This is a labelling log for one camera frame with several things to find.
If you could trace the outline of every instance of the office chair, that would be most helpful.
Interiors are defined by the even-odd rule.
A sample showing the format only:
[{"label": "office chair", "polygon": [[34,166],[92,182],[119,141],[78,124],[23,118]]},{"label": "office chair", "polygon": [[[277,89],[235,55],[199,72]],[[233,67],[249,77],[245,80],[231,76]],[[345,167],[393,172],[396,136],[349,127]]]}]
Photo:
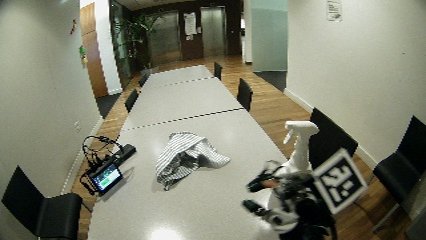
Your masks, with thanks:
[{"label": "office chair", "polygon": [[78,239],[82,197],[68,193],[46,198],[19,166],[2,202],[38,237]]},{"label": "office chair", "polygon": [[313,109],[311,121],[320,129],[309,139],[309,162],[316,169],[341,148],[353,156],[358,142],[317,108]]},{"label": "office chair", "polygon": [[223,80],[223,66],[215,62],[215,77],[219,78],[219,80]]},{"label": "office chair", "polygon": [[251,85],[243,78],[240,78],[237,100],[248,112],[251,112],[252,96],[253,90]]},{"label": "office chair", "polygon": [[426,125],[413,116],[397,151],[373,169],[372,178],[374,176],[378,178],[397,201],[392,210],[373,227],[373,231],[378,230],[398,206],[408,199],[425,169]]},{"label": "office chair", "polygon": [[131,112],[131,110],[134,108],[134,105],[135,105],[135,102],[138,100],[138,97],[139,97],[139,94],[138,94],[138,91],[135,89],[134,92],[131,93],[128,99],[126,100],[126,103],[124,103],[128,112]]},{"label": "office chair", "polygon": [[144,74],[144,76],[143,76],[142,79],[139,80],[139,85],[140,85],[142,87],[144,87],[144,84],[145,84],[147,80],[148,80],[148,76],[147,76],[147,74]]}]

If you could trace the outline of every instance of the green plant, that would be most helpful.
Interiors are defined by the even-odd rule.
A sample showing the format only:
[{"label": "green plant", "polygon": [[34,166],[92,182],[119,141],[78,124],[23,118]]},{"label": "green plant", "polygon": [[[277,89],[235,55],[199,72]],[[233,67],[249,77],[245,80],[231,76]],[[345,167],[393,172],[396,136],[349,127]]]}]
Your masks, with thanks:
[{"label": "green plant", "polygon": [[120,22],[116,22],[116,35],[124,34],[123,44],[128,46],[128,56],[138,59],[143,68],[152,67],[149,37],[161,21],[164,18],[160,14],[149,16],[139,14],[132,20],[123,18]]}]

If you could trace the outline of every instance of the floor mat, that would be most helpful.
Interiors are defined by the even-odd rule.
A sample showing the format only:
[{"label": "floor mat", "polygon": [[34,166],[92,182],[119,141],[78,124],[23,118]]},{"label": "floor mat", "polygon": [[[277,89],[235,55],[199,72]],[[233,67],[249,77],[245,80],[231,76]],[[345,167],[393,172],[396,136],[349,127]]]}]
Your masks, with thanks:
[{"label": "floor mat", "polygon": [[287,71],[265,71],[255,73],[267,82],[269,82],[281,92],[287,87]]},{"label": "floor mat", "polygon": [[115,105],[118,99],[120,97],[120,93],[115,95],[108,95],[106,97],[96,98],[98,108],[99,112],[103,116],[103,118],[107,118],[107,115],[112,109],[112,106]]}]

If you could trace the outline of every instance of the glass door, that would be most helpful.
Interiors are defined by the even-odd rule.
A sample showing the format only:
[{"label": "glass door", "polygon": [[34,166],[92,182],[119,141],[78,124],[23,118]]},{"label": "glass door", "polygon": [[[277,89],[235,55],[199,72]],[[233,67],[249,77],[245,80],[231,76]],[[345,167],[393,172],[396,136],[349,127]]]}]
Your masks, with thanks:
[{"label": "glass door", "polygon": [[128,57],[128,47],[124,44],[124,35],[122,31],[116,29],[116,22],[123,19],[123,6],[115,0],[111,1],[111,35],[112,35],[112,45],[115,51],[116,65],[119,70],[119,77],[122,88],[124,89],[132,80],[132,68],[131,59]]}]

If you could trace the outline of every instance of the striped cloth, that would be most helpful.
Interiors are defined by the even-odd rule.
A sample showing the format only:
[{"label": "striped cloth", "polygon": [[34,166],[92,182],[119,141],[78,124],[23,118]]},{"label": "striped cloth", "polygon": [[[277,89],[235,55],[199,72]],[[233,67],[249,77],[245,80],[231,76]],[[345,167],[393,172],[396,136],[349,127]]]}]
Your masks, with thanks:
[{"label": "striped cloth", "polygon": [[172,133],[159,156],[157,182],[168,191],[173,183],[203,167],[220,168],[231,159],[217,153],[205,137],[191,132]]}]

